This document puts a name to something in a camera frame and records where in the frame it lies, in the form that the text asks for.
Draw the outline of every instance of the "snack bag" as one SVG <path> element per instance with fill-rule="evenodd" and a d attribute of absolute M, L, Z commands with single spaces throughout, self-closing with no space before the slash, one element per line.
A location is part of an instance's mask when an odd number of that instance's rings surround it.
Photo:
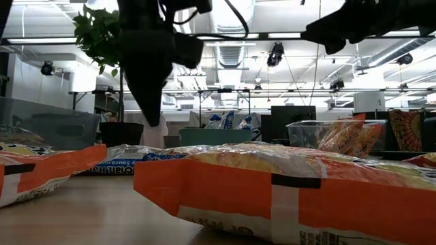
<path fill-rule="evenodd" d="M 8 144 L 8 143 L 0 142 L 0 152 L 1 151 L 14 152 L 18 154 L 28 154 L 28 155 L 34 154 L 37 156 L 50 155 L 56 152 L 55 150 L 37 147 L 37 146 L 25 146 L 20 144 Z"/>
<path fill-rule="evenodd" d="M 362 133 L 347 151 L 347 154 L 354 157 L 367 156 L 380 138 L 382 131 L 383 125 L 381 124 L 364 125 Z"/>
<path fill-rule="evenodd" d="M 88 169 L 87 174 L 103 175 L 132 175 L 134 164 L 137 161 L 159 161 L 168 159 L 180 159 L 190 152 L 202 151 L 206 146 L 196 148 L 156 149 L 148 146 L 121 145 L 108 148 L 107 157 L 96 166 Z"/>
<path fill-rule="evenodd" d="M 48 155 L 3 149 L 0 151 L 0 207 L 54 191 L 71 175 L 93 167 L 105 156 L 105 146 Z"/>
<path fill-rule="evenodd" d="M 341 154 L 347 152 L 359 138 L 363 124 L 364 121 L 353 122 L 350 126 L 341 129 L 319 149 Z"/>
<path fill-rule="evenodd" d="M 428 167 L 436 169 L 436 152 L 420 155 L 408 160 L 404 160 L 404 163 L 411 163 L 420 167 Z"/>
<path fill-rule="evenodd" d="M 216 146 L 136 163 L 134 189 L 173 216 L 275 244 L 434 244 L 432 170 L 355 160 L 278 145 Z"/>
<path fill-rule="evenodd" d="M 0 125 L 0 142 L 49 148 L 48 144 L 44 143 L 44 140 L 36 133 L 20 127 L 7 125 Z"/>
<path fill-rule="evenodd" d="M 318 149 L 325 150 L 325 151 L 331 151 L 331 152 L 339 152 L 339 153 L 346 152 L 346 151 L 343 151 L 344 150 L 343 148 L 345 147 L 346 149 L 348 149 L 349 147 L 351 147 L 354 140 L 356 140 L 356 138 L 354 138 L 354 137 L 358 136 L 355 134 L 355 132 L 352 131 L 352 129 L 350 129 L 348 127 L 353 127 L 353 129 L 359 130 L 359 127 L 361 127 L 361 125 L 364 124 L 365 118 L 366 118 L 366 116 L 364 113 L 364 114 L 359 114 L 359 115 L 353 116 L 352 118 L 344 118 L 341 121 L 337 121 L 337 122 L 332 123 L 332 126 L 330 126 L 329 130 L 326 132 L 326 134 L 322 138 L 322 140 L 318 146 Z M 348 122 L 345 122 L 344 120 L 350 120 L 350 121 L 355 121 L 355 122 L 348 123 Z M 342 149 L 340 151 L 336 151 L 338 149 L 332 148 L 335 145 L 335 141 L 332 141 L 331 139 L 333 139 L 334 137 L 336 137 L 334 140 L 342 140 L 342 139 L 347 140 L 347 143 L 344 146 L 342 146 Z"/>

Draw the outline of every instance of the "ceiling duct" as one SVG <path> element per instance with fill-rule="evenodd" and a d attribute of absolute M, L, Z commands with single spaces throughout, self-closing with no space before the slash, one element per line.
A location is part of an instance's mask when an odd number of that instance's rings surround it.
<path fill-rule="evenodd" d="M 233 6 L 240 12 L 248 26 L 251 26 L 254 17 L 255 0 L 230 0 Z M 212 30 L 215 33 L 244 33 L 244 27 L 240 20 L 222 0 L 213 0 L 211 12 Z M 235 69 L 244 60 L 247 47 L 244 46 L 220 46 L 215 47 L 215 55 L 219 68 Z M 217 72 L 221 84 L 237 87 L 242 76 L 239 70 L 221 70 Z"/>
<path fill-rule="evenodd" d="M 386 64 L 390 61 L 396 60 L 405 54 L 409 53 L 412 50 L 415 50 L 416 48 L 419 48 L 430 41 L 432 41 L 433 38 L 416 38 L 416 39 L 406 39 L 401 40 L 397 42 L 396 44 L 392 45 L 391 47 L 381 51 L 380 53 L 372 56 L 368 60 L 368 66 L 369 67 L 379 67 L 380 65 Z"/>

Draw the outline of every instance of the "wooden table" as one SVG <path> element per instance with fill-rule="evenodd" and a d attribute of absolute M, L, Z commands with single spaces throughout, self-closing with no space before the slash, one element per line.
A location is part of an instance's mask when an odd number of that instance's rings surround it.
<path fill-rule="evenodd" d="M 53 193 L 0 208 L 0 244 L 269 244 L 174 218 L 132 177 L 73 177 Z"/>

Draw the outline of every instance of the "clear plastic container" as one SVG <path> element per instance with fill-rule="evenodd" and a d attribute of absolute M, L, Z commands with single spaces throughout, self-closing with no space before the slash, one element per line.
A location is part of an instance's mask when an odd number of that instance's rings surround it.
<path fill-rule="evenodd" d="M 369 152 L 384 151 L 387 122 L 387 120 L 303 120 L 287 125 L 287 129 L 291 146 L 364 157 Z"/>

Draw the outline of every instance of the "fluorescent light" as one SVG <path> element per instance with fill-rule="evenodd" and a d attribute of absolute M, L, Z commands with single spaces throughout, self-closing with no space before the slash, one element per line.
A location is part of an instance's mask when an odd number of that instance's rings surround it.
<path fill-rule="evenodd" d="M 268 38 L 301 38 L 300 33 L 270 33 Z"/>
<path fill-rule="evenodd" d="M 10 44 L 75 44 L 75 37 L 60 38 L 10 38 L 7 41 Z"/>
<path fill-rule="evenodd" d="M 245 42 L 221 42 L 221 43 L 213 43 L 206 44 L 208 47 L 247 47 L 247 46 L 256 46 L 255 43 L 245 43 Z"/>
<path fill-rule="evenodd" d="M 233 33 L 233 34 L 226 34 L 226 33 L 213 33 L 213 34 L 219 34 L 219 35 L 223 35 L 223 36 L 226 36 L 226 37 L 244 37 L 245 36 L 245 34 L 243 34 L 243 33 L 241 33 L 241 34 L 236 34 L 236 33 Z M 245 38 L 245 39 L 257 39 L 259 37 L 259 34 L 257 34 L 257 33 L 250 33 L 250 34 L 248 34 L 248 36 Z M 200 40 L 219 40 L 219 39 L 222 39 L 222 38 L 219 38 L 219 37 L 198 37 L 198 39 L 200 39 Z"/>
<path fill-rule="evenodd" d="M 384 37 L 419 36 L 419 31 L 390 31 Z"/>
<path fill-rule="evenodd" d="M 69 1 L 49 1 L 49 0 L 14 0 L 12 5 L 51 5 L 54 4 L 61 4 L 61 5 L 69 5 L 72 4 Z"/>

